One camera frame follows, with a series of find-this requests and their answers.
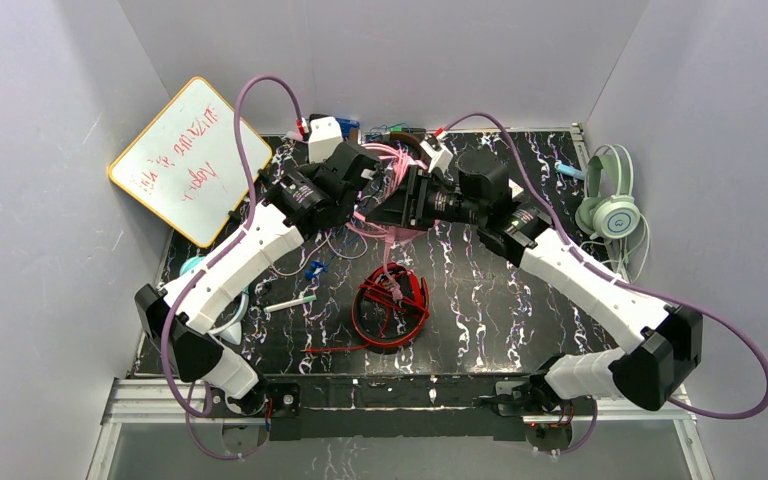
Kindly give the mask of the red headphones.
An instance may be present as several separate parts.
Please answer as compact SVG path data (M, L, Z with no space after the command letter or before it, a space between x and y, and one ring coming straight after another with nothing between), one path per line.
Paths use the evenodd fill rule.
M395 350L412 343L430 317L426 280L397 263L388 263L360 284L351 323L365 347Z

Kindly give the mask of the teal white cat-ear headphones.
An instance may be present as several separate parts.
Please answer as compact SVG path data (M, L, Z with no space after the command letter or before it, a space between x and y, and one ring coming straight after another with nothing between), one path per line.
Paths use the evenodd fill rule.
M208 335L214 339L222 340L231 345L239 346L242 343L242 320L249 308L249 288L245 287L229 304L227 304L214 326L208 331Z

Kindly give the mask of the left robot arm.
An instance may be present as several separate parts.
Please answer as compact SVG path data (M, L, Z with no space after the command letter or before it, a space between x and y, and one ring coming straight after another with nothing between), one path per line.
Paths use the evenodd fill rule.
M379 168L375 152L341 142L321 163L286 169L264 192L250 221L191 271L136 292L143 329L170 382L203 381L234 399L256 388L256 369L210 337L215 321L275 261L347 223L359 193Z

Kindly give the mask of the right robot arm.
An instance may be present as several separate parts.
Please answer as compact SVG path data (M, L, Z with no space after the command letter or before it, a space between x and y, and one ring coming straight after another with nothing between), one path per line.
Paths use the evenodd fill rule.
M617 344L602 352L555 356L503 401L521 398L527 409L548 411L591 396L625 398L644 410L659 410L700 362L701 314L624 289L604 267L589 270L587 256L563 243L546 213L524 203L507 166L492 154L471 150L456 166L455 182L410 167L367 220L411 230L428 230L437 221L474 225L488 250L555 288Z

